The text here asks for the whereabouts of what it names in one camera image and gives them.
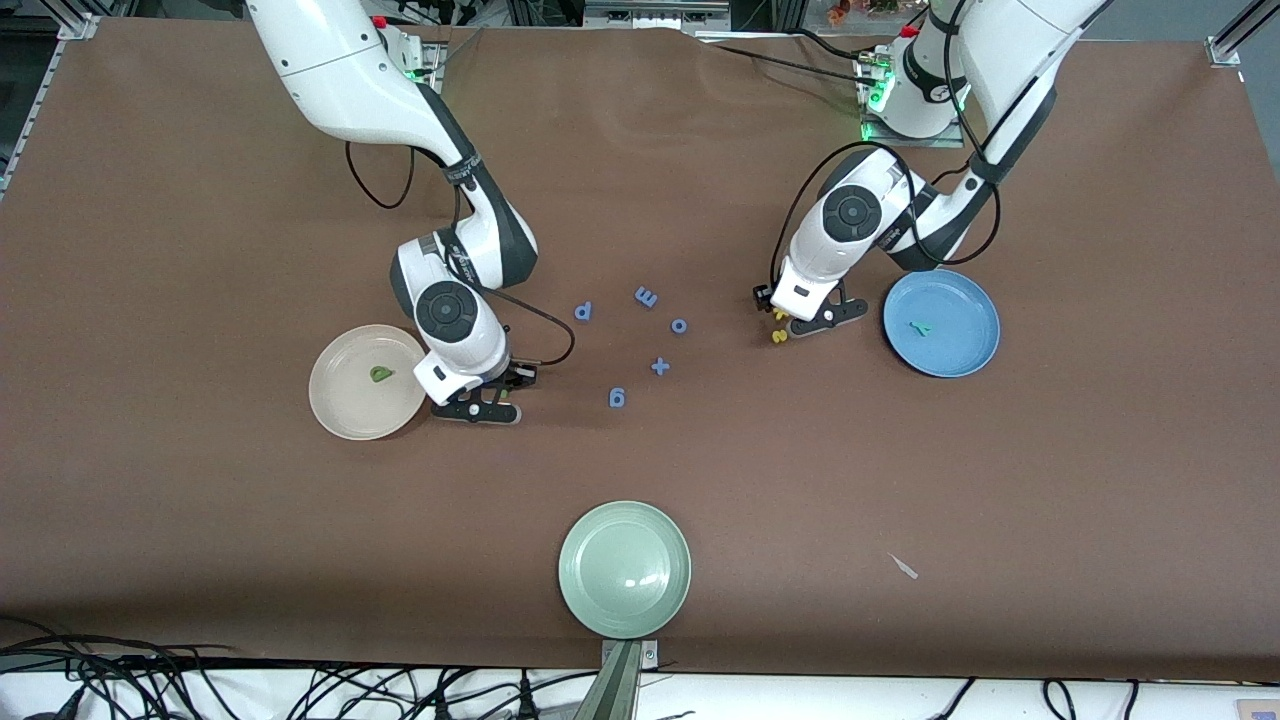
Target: table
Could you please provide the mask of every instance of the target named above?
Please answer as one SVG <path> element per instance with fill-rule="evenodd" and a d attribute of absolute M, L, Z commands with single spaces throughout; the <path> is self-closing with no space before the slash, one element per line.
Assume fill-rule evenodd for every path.
<path fill-rule="evenodd" d="M 883 255 L 849 275 L 858 324 L 774 346 L 753 309 L 800 181 L 856 133 L 837 82 L 668 31 L 485 31 L 445 99 L 539 238 L 515 292 L 594 314 L 518 427 L 424 411 L 353 443 L 311 416 L 311 363 L 408 327 L 388 263 L 447 186 L 367 202 L 248 24 L 104 20 L 0 204 L 0 610 L 251 656 L 590 665 L 556 556 L 635 498 L 692 548 L 659 634 L 682 670 L 1274 679 L 1280 192 L 1235 73 L 1193 44 L 1071 54 L 965 269 L 1004 338 L 961 380 L 887 347 Z M 357 163 L 388 195 L 407 158 Z M 561 347 L 497 310 L 518 354 Z"/>

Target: beige plate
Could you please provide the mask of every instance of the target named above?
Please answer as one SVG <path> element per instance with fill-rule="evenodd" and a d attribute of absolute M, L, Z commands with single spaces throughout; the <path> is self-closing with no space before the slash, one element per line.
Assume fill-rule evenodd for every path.
<path fill-rule="evenodd" d="M 426 352 L 413 336 L 390 325 L 348 331 L 324 348 L 311 368 L 311 411 L 330 433 L 347 439 L 387 437 L 410 421 L 426 391 L 413 366 Z M 370 372 L 393 374 L 374 382 Z"/>

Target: metal clamp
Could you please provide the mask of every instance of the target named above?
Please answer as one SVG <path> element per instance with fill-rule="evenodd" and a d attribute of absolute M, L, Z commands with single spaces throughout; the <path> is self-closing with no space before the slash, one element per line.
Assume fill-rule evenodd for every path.
<path fill-rule="evenodd" d="M 1277 13 L 1280 13 L 1280 0 L 1252 0 L 1217 35 L 1204 40 L 1210 64 L 1215 68 L 1239 65 L 1240 55 L 1236 50 Z"/>

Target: metal frame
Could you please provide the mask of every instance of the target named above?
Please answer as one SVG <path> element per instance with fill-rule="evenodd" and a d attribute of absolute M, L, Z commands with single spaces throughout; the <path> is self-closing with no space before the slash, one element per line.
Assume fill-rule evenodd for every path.
<path fill-rule="evenodd" d="M 133 14 L 137 0 L 40 0 L 58 22 L 59 40 L 88 40 L 97 29 L 96 18 Z"/>
<path fill-rule="evenodd" d="M 97 20 L 92 20 L 92 26 L 97 27 Z M 54 73 L 58 70 L 58 64 L 63 60 L 63 51 L 67 50 L 68 40 L 61 38 L 59 33 L 58 47 L 54 49 L 54 56 L 49 59 L 49 67 L 45 68 L 45 77 L 40 81 L 40 90 L 36 91 L 36 100 L 31 104 L 31 110 L 27 111 L 27 120 L 22 124 L 22 135 L 18 136 L 18 142 L 13 145 L 13 156 L 9 158 L 9 164 L 5 165 L 4 176 L 0 176 L 0 200 L 4 200 L 5 192 L 9 191 L 9 182 L 13 178 L 14 170 L 18 169 L 18 160 L 22 158 L 22 151 L 27 147 L 27 138 L 31 137 L 31 128 L 36 124 L 36 115 L 40 114 L 41 105 L 45 104 L 45 95 L 49 92 L 49 86 L 54 82 Z"/>
<path fill-rule="evenodd" d="M 1267 20 L 1280 13 L 1280 0 L 1252 0 L 1226 27 L 1204 41 L 1208 61 L 1215 68 L 1230 68 L 1240 64 L 1236 50 L 1253 33 L 1267 24 Z"/>

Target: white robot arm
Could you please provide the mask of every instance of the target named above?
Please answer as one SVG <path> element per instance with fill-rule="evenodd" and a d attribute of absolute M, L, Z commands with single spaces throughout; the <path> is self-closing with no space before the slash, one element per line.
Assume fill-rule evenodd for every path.
<path fill-rule="evenodd" d="M 844 306 L 844 297 L 831 302 L 828 295 L 837 286 L 844 290 L 845 273 L 873 245 L 905 270 L 933 269 L 950 259 L 1048 117 L 1066 51 L 1108 3 L 934 3 L 920 35 L 891 46 L 901 79 L 879 114 L 904 135 L 941 132 L 955 117 L 942 69 L 943 49 L 950 45 L 951 87 L 959 96 L 968 72 L 973 94 L 995 120 L 986 142 L 974 150 L 968 172 L 950 195 L 940 193 L 891 150 L 851 154 L 819 190 L 817 204 L 791 237 L 781 277 L 769 291 L 758 290 L 758 302 L 797 318 L 792 334 L 829 329 L 861 314 Z M 957 17 L 955 26 L 952 17 L 940 17 L 948 12 Z M 950 42 L 948 33 L 955 36 Z"/>
<path fill-rule="evenodd" d="M 524 282 L 538 245 L 453 114 L 397 67 L 358 0 L 257 0 L 248 8 L 271 64 L 311 124 L 349 142 L 413 147 L 466 193 L 470 217 L 399 247 L 392 288 L 430 350 L 415 375 L 438 406 L 502 377 L 511 361 L 507 334 L 476 288 Z"/>

